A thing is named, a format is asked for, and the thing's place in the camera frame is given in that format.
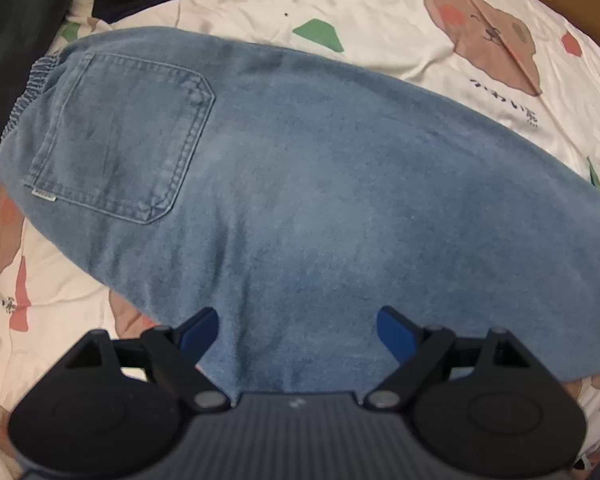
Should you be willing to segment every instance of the white bedsheet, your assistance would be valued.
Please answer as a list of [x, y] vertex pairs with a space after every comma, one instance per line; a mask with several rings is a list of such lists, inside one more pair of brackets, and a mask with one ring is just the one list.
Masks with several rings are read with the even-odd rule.
[[[51, 50], [148, 25], [304, 50], [444, 94], [600, 187], [600, 48], [537, 0], [173, 0], [113, 24], [90, 18], [92, 5], [74, 1]], [[30, 303], [24, 325], [0, 308], [0, 407], [8, 411], [84, 332], [116, 335], [108, 289], [27, 219], [19, 233], [0, 273], [2, 305], [23, 288]], [[587, 449], [600, 440], [600, 402], [591, 389], [580, 396], [594, 422]]]

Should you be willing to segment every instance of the ribbed surface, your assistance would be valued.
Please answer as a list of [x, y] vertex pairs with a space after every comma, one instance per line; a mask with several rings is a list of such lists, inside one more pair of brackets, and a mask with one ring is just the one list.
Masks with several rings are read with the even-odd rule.
[[2, 131], [2, 139], [13, 130], [18, 124], [20, 115], [35, 99], [40, 95], [45, 85], [46, 79], [49, 73], [58, 64], [58, 54], [50, 54], [49, 56], [43, 56], [37, 60], [31, 67], [29, 73], [29, 80], [27, 86], [24, 89], [23, 94], [18, 97], [11, 113], [9, 114], [9, 121]]
[[201, 416], [161, 478], [404, 480], [444, 478], [408, 453], [397, 415], [359, 408], [349, 395], [245, 395], [227, 414]]

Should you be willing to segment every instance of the elastic waistband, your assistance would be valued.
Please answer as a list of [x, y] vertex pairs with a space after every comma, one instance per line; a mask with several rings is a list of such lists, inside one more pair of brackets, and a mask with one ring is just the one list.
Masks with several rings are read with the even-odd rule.
[[2, 131], [1, 139], [4, 139], [4, 137], [6, 137], [7, 134], [17, 126], [18, 120], [20, 119], [23, 111], [26, 110], [27, 106], [35, 101], [40, 95], [40, 92], [42, 92], [42, 89], [45, 86], [46, 80], [49, 78], [49, 74], [56, 67], [56, 65], [58, 65], [58, 54], [49, 54], [48, 56], [43, 56], [33, 64], [31, 67], [31, 72], [29, 73], [27, 86], [11, 109], [9, 120]]

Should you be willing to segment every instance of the denim fabric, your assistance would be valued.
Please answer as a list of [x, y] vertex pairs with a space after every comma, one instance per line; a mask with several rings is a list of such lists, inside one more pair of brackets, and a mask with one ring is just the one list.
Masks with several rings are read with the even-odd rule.
[[561, 380], [600, 372], [600, 193], [411, 84], [172, 28], [34, 67], [0, 149], [31, 222], [144, 314], [204, 306], [230, 394], [355, 390], [395, 368], [384, 304], [512, 330]]

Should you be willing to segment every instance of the pink cheek print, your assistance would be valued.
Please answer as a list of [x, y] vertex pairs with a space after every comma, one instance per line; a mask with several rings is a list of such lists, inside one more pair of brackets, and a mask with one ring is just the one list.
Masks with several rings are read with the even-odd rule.
[[582, 57], [582, 49], [578, 43], [578, 40], [573, 37], [573, 34], [566, 32], [560, 40], [562, 41], [562, 45], [568, 54]]
[[466, 17], [461, 10], [457, 9], [453, 5], [445, 4], [438, 7], [442, 20], [447, 25], [453, 25], [454, 27], [462, 27], [466, 22]]
[[27, 310], [31, 306], [27, 294], [27, 263], [25, 257], [20, 259], [20, 268], [16, 277], [16, 309], [11, 314], [9, 328], [16, 332], [28, 332]]
[[152, 320], [150, 317], [145, 316], [144, 314], [140, 316], [140, 323], [142, 325], [142, 328], [144, 328], [145, 330], [148, 328], [153, 328], [154, 326], [158, 326], [158, 324], [154, 320]]

